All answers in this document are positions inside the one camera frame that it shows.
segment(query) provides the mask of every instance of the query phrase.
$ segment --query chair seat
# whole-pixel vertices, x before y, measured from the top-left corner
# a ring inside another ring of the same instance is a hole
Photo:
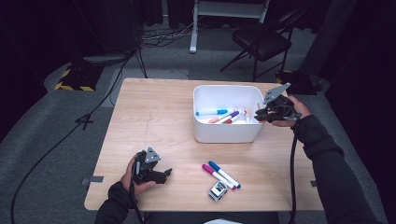
[[[247,51],[250,54],[254,54],[255,48],[249,48],[249,45],[259,37],[261,41],[257,60],[261,62],[273,58],[291,46],[286,37],[275,31],[268,32],[268,26],[259,22],[233,32],[233,41],[243,49],[250,49]]]

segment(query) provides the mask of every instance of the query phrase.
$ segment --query hand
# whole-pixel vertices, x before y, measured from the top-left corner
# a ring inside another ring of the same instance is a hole
[[[128,167],[126,168],[125,175],[121,178],[122,186],[129,191],[129,187],[131,186],[131,176],[132,176],[132,167],[134,166],[134,157],[129,161]],[[134,196],[137,196],[144,191],[151,189],[156,185],[155,181],[149,181],[147,183],[143,183],[141,185],[136,185],[134,182]]]
[[[301,113],[300,119],[305,118],[308,115],[311,115],[311,111],[309,111],[308,107],[306,107],[303,103],[301,103],[294,96],[288,97],[294,103],[294,109],[297,113]],[[272,125],[278,127],[293,127],[296,124],[295,120],[274,120]]]

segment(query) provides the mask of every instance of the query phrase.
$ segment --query person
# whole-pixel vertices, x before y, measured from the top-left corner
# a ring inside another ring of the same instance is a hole
[[[344,150],[334,142],[326,128],[302,102],[293,96],[289,96],[289,99],[294,103],[296,112],[302,114],[300,119],[275,120],[272,125],[290,127],[297,139],[304,144],[305,155],[312,161],[318,195],[328,223],[380,223],[367,203],[357,177],[344,160]],[[129,162],[120,182],[110,188],[108,200],[98,210],[95,223],[122,223],[127,217],[132,162]],[[138,195],[154,185],[155,183],[148,182],[135,186],[134,194]],[[209,217],[223,217],[241,223],[278,223],[277,213],[261,212],[247,216],[247,213],[233,214],[235,213],[177,213],[175,216],[174,213],[152,213],[149,223],[195,223],[192,220],[204,223],[203,220]]]

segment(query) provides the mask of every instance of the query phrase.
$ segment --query black sleeve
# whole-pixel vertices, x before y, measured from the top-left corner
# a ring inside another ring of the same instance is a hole
[[[312,161],[318,194],[328,223],[379,223],[367,203],[361,185],[326,128],[314,116],[292,128]]]
[[[129,207],[131,207],[129,192],[121,182],[117,182],[108,190],[108,199],[96,213],[95,224],[122,223],[128,217]]]

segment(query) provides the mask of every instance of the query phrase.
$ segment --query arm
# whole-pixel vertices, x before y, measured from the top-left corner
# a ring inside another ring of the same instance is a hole
[[[272,124],[292,127],[304,152],[312,161],[318,194],[328,223],[379,223],[368,205],[361,185],[347,162],[344,151],[309,109],[290,96],[301,120],[276,120]]]
[[[133,206],[129,197],[133,166],[134,157],[129,161],[126,172],[121,180],[108,190],[108,199],[101,205],[96,213],[95,224],[122,223],[122,221],[128,217],[129,209]],[[155,184],[154,181],[149,181],[141,185],[136,185],[136,183],[134,183],[134,196],[154,187]]]

